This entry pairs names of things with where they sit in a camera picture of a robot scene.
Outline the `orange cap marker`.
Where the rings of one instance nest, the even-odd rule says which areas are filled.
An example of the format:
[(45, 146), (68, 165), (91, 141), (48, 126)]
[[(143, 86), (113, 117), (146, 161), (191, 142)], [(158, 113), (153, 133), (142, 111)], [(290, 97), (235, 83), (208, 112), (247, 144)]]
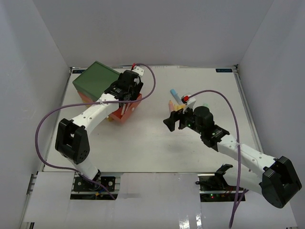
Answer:
[(124, 115), (124, 113), (126, 111), (126, 107), (127, 107), (127, 104), (123, 104), (121, 115)]

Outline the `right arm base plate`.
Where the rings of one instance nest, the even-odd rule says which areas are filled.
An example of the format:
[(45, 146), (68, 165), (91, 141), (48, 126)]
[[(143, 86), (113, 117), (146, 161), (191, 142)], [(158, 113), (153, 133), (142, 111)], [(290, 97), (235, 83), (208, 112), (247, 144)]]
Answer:
[(200, 190), (202, 203), (234, 202), (236, 186), (230, 186), (225, 181), (216, 181), (215, 175), (200, 175), (195, 184)]

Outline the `green drawer storage box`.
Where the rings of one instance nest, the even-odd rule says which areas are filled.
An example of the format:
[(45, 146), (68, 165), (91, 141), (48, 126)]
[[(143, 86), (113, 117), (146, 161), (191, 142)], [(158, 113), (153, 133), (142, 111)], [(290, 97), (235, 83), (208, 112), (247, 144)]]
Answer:
[(72, 83), (84, 103), (96, 102), (120, 75), (116, 70), (98, 61), (86, 70), (72, 70), (72, 73), (79, 74)]

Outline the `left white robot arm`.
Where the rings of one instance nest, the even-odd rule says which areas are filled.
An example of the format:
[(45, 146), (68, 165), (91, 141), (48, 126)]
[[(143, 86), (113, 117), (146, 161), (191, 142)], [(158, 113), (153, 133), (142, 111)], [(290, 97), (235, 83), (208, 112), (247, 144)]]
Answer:
[(136, 67), (133, 70), (122, 72), (118, 79), (110, 84), (97, 100), (80, 115), (71, 120), (60, 120), (55, 140), (55, 149), (67, 158), (82, 175), (86, 176), (85, 186), (89, 190), (100, 187), (100, 171), (89, 159), (90, 133), (110, 115), (118, 113), (120, 117), (128, 113), (128, 109), (142, 97), (140, 91), (143, 86), (141, 77), (144, 69)]

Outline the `orange red drawer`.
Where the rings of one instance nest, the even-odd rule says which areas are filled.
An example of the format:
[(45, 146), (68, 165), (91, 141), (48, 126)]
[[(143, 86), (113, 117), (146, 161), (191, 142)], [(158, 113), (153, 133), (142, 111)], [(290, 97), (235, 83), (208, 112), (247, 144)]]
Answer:
[(132, 115), (134, 110), (137, 108), (137, 106), (140, 104), (140, 102), (130, 103), (127, 104), (126, 111), (124, 115), (121, 115), (122, 107), (120, 107), (117, 111), (111, 113), (109, 117), (107, 118), (108, 121), (116, 121), (120, 124), (124, 124)]

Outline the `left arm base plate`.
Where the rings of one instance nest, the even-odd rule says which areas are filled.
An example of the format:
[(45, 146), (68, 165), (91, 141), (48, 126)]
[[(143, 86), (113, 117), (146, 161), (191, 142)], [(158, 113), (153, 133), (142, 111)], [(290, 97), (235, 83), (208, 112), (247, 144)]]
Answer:
[[(116, 177), (101, 177), (98, 180), (98, 182), (100, 182), (110, 192), (113, 192), (115, 190), (115, 181), (116, 181)], [(101, 191), (105, 189), (82, 177), (75, 177), (72, 190), (74, 192), (89, 192), (89, 191)]]

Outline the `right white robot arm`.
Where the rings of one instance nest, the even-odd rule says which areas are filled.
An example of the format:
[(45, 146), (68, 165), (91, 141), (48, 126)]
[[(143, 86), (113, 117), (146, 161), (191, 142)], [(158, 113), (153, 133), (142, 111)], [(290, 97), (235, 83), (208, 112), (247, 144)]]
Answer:
[(233, 135), (214, 123), (207, 107), (172, 111), (163, 121), (171, 132), (175, 130), (176, 122), (180, 130), (190, 128), (200, 135), (207, 147), (240, 161), (249, 169), (247, 174), (237, 177), (233, 174), (232, 165), (222, 166), (215, 173), (215, 184), (220, 190), (227, 190), (239, 182), (242, 188), (261, 194), (276, 208), (283, 208), (301, 190), (302, 184), (290, 159), (285, 156), (275, 158), (238, 144)]

